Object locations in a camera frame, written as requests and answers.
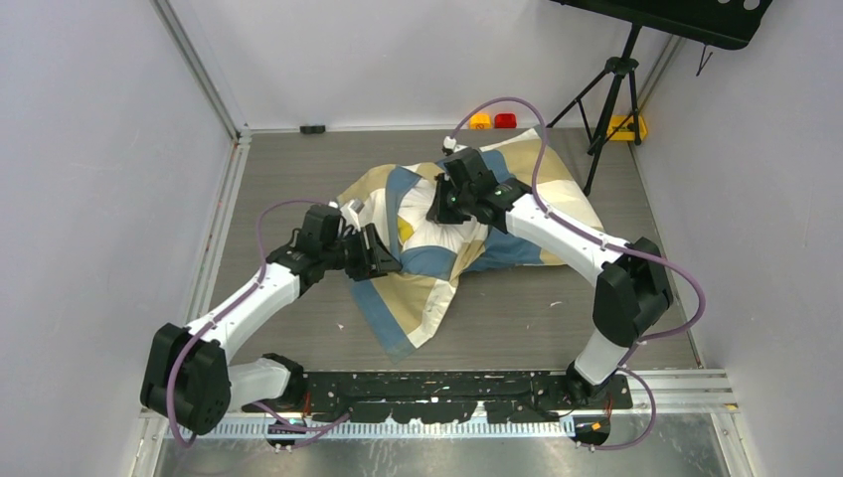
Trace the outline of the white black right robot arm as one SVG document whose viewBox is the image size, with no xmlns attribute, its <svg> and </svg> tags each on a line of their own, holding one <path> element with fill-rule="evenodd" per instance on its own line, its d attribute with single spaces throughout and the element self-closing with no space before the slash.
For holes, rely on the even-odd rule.
<svg viewBox="0 0 843 477">
<path fill-rule="evenodd" d="M 566 370 L 569 398 L 593 407 L 645 331 L 674 297 L 659 247 L 647 238 L 628 242 L 601 233 L 545 203 L 516 178 L 498 181 L 473 148 L 447 156 L 435 178 L 428 211 L 434 222 L 474 219 L 526 240 L 560 258 L 594 288 L 594 330 Z"/>
</svg>

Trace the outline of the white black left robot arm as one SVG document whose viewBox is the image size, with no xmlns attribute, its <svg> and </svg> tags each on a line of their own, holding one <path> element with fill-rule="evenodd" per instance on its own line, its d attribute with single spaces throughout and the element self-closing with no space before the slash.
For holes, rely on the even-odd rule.
<svg viewBox="0 0 843 477">
<path fill-rule="evenodd" d="M 255 275 L 217 308 L 155 333 L 141 385 L 140 402 L 168 420 L 184 445 L 213 430 L 231 410 L 271 402 L 297 409 L 307 395 L 303 368 L 267 353 L 246 365 L 232 359 L 273 315 L 301 298 L 329 271 L 355 281 L 384 277 L 402 266 L 376 227 L 359 220 L 364 205 L 313 203 L 290 240 L 261 255 Z"/>
</svg>

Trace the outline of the blue tan white checked pillowcase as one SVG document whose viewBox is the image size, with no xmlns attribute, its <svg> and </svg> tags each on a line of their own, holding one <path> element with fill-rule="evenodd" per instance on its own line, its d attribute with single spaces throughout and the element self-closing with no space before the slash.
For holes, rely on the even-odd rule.
<svg viewBox="0 0 843 477">
<path fill-rule="evenodd" d="M 543 202 L 596 230 L 603 225 L 558 153 L 529 129 L 480 147 L 499 182 L 514 177 L 538 185 Z M 514 266 L 559 266 L 563 260 L 522 238 L 470 220 L 438 225 L 426 218 L 442 161 L 373 167 L 340 193 L 345 207 L 361 203 L 344 217 L 372 224 L 401 270 L 355 282 L 352 296 L 389 359 L 397 363 L 430 340 L 454 299 L 460 276 Z"/>
</svg>

